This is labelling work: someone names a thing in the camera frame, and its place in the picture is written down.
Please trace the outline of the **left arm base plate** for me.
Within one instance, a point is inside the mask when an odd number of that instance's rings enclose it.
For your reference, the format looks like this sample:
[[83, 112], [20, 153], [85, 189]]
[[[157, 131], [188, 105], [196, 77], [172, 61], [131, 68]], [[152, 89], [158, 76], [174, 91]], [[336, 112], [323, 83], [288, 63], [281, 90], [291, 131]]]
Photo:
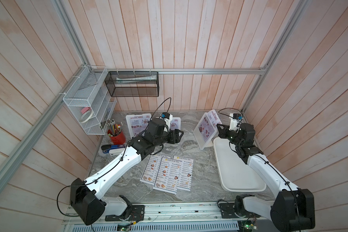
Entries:
[[133, 205], [129, 206], [127, 210], [121, 215], [108, 215], [105, 216], [105, 221], [122, 221], [122, 222], [139, 222], [144, 219], [145, 206]]

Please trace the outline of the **old dim sum menu sheet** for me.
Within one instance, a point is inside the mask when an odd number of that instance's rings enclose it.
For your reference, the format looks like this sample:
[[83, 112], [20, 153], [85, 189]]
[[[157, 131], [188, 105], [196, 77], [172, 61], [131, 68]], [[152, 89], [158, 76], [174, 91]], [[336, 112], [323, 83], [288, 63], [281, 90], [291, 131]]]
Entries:
[[178, 189], [190, 191], [194, 159], [178, 156], [174, 156], [174, 159], [182, 161]]

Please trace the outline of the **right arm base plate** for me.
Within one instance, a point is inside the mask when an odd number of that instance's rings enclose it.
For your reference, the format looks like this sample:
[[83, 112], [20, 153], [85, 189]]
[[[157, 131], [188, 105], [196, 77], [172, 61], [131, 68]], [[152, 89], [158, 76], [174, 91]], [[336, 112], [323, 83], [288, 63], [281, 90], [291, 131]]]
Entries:
[[220, 210], [221, 217], [223, 219], [231, 219], [231, 218], [260, 218], [261, 216], [254, 213], [237, 213], [235, 210], [235, 204], [228, 203], [226, 201], [220, 200], [217, 202], [217, 207]]

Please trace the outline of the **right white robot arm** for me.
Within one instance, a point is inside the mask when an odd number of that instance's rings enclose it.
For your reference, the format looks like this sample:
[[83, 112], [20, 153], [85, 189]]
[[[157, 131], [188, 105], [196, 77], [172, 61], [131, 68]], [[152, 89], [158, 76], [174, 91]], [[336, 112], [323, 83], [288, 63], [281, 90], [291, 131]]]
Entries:
[[240, 123], [236, 129], [217, 124], [218, 136], [229, 141], [229, 147], [246, 165], [253, 169], [273, 193], [275, 200], [267, 201], [254, 195], [238, 195], [234, 210], [238, 217], [259, 215], [273, 222], [281, 232], [313, 229], [315, 222], [314, 195], [290, 182], [264, 153], [254, 145], [253, 125]]

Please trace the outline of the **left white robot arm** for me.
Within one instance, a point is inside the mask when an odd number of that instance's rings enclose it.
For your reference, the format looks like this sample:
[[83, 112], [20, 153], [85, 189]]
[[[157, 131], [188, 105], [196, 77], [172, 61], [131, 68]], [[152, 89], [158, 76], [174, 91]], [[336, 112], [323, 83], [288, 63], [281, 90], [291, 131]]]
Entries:
[[101, 217], [132, 218], [132, 204], [126, 197], [106, 197], [105, 194], [128, 170], [147, 156], [157, 155], [157, 147], [180, 142], [183, 131], [170, 129], [172, 119], [173, 116], [165, 112], [151, 119], [147, 128], [133, 137], [108, 165], [85, 180], [77, 178], [70, 185], [70, 205], [87, 226]]

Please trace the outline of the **pink menu sheet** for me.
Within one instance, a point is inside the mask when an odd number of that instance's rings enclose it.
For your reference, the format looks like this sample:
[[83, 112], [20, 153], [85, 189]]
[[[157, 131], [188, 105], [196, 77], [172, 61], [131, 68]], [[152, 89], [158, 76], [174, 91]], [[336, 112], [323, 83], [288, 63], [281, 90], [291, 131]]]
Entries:
[[214, 109], [204, 114], [198, 127], [204, 142], [209, 142], [214, 137], [218, 124], [221, 124], [221, 120]]

